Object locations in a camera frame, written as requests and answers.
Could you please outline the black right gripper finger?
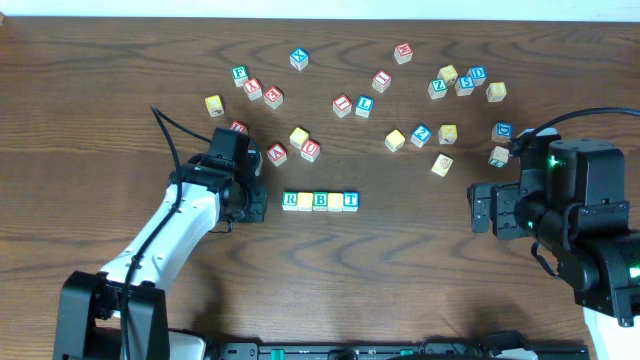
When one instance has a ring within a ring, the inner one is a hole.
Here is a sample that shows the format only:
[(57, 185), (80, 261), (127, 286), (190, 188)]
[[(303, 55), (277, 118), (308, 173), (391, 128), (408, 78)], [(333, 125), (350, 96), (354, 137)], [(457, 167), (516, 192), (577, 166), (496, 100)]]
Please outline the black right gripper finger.
[(490, 225), (490, 209), (474, 207), (471, 210), (471, 230), (474, 233), (487, 233)]
[(472, 184), (467, 188), (467, 199), (471, 210), (489, 210), (492, 204), (494, 184)]

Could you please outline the green R block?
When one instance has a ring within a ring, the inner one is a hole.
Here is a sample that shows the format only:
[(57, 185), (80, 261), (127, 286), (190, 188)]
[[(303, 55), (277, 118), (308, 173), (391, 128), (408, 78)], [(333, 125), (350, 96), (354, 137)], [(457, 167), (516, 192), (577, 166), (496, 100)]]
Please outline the green R block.
[(287, 192), (282, 194), (282, 209), (284, 211), (297, 211), (298, 210), (298, 193)]

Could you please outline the yellow O block placed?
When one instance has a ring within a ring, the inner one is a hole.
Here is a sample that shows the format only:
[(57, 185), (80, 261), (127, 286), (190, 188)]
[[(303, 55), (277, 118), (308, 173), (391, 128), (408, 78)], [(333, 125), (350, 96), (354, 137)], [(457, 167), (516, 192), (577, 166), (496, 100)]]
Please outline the yellow O block placed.
[(297, 209), (299, 211), (313, 210), (314, 194), (312, 192), (297, 193)]

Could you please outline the green B block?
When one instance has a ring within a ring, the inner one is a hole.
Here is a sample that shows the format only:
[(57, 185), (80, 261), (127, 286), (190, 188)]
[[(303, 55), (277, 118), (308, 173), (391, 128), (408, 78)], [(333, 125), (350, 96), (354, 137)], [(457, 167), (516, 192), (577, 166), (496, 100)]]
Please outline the green B block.
[(314, 192), (313, 193), (313, 211), (327, 211), (328, 210), (328, 192)]

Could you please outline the yellow O block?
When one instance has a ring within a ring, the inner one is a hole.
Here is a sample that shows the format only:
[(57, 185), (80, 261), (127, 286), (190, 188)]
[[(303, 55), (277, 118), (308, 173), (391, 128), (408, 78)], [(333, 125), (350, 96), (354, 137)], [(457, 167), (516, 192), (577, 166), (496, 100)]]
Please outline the yellow O block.
[(342, 212), (344, 206), (344, 194), (330, 192), (328, 194), (328, 211), (329, 212)]

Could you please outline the blue T block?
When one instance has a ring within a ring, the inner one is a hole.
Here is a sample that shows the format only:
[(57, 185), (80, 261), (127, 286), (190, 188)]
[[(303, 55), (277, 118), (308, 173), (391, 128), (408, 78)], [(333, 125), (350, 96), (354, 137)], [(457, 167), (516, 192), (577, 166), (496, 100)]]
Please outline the blue T block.
[(343, 211), (357, 212), (360, 204), (360, 194), (358, 192), (343, 193)]

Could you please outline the yellow block plain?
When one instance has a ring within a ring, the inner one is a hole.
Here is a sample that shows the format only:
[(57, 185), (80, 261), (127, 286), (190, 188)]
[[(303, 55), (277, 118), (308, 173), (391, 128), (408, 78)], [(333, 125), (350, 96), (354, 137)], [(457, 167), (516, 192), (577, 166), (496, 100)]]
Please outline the yellow block plain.
[(213, 95), (204, 99), (205, 106), (211, 117), (224, 114), (224, 105), (219, 95)]

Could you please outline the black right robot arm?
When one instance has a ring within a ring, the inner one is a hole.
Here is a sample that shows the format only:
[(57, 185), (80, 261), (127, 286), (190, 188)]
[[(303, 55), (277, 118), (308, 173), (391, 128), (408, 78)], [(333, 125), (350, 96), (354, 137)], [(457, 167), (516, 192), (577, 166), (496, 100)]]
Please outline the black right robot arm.
[[(558, 135), (515, 152), (517, 182), (468, 188), (473, 232), (534, 238), (538, 263), (573, 289), (597, 357), (638, 358), (639, 233), (629, 226), (623, 153), (606, 141)], [(555, 267), (538, 254), (541, 247)]]

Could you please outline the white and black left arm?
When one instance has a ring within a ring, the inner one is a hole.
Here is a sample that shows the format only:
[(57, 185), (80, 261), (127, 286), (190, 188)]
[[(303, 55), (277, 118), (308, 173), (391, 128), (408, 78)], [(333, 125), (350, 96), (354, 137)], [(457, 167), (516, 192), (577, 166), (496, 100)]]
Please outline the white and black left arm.
[(160, 207), (96, 274), (73, 272), (59, 299), (56, 359), (212, 359), (210, 340), (168, 325), (166, 298), (200, 240), (219, 222), (260, 223), (261, 156), (199, 154), (171, 173)]

